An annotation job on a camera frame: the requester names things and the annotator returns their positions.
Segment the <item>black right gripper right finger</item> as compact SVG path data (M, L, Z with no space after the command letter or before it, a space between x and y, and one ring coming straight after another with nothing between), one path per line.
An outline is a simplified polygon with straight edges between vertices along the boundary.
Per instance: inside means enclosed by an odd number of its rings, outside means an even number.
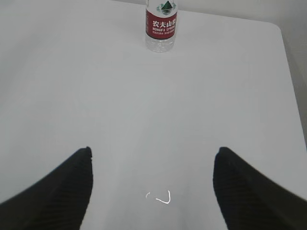
M305 230L307 202L260 173L231 149L214 159L213 189L229 230Z

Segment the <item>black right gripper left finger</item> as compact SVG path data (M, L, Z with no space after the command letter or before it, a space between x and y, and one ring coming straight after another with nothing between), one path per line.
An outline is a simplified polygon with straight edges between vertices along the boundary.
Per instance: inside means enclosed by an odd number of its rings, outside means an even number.
M79 230L93 189L92 151L77 150L0 205L2 230Z

